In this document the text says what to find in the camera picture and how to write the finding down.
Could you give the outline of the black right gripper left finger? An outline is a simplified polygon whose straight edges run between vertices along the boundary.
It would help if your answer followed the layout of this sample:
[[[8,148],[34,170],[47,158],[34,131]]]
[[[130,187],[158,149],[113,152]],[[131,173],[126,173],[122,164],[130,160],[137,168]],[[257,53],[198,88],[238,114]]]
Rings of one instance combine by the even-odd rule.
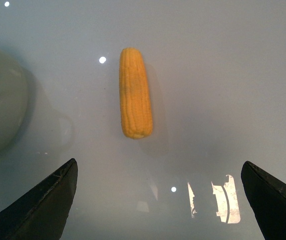
[[[0,240],[59,240],[77,188],[70,159],[0,212]]]

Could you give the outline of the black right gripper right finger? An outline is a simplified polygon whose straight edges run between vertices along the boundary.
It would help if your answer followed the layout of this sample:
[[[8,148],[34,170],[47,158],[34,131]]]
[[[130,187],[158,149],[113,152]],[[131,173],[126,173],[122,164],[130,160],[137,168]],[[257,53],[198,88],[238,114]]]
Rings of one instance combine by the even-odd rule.
[[[286,184],[249,161],[241,180],[263,237],[286,240]]]

